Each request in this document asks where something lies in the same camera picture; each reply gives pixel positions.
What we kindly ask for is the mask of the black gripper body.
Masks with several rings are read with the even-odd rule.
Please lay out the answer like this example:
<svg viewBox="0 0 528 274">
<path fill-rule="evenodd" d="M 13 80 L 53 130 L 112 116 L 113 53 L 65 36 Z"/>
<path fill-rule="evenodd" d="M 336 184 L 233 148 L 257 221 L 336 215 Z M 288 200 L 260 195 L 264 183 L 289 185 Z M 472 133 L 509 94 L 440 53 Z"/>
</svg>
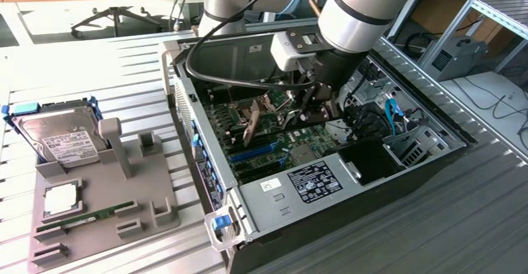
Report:
<svg viewBox="0 0 528 274">
<path fill-rule="evenodd" d="M 315 80 L 329 86 L 343 86 L 368 53 L 347 53 L 337 49 L 317 53 L 313 61 Z"/>
</svg>

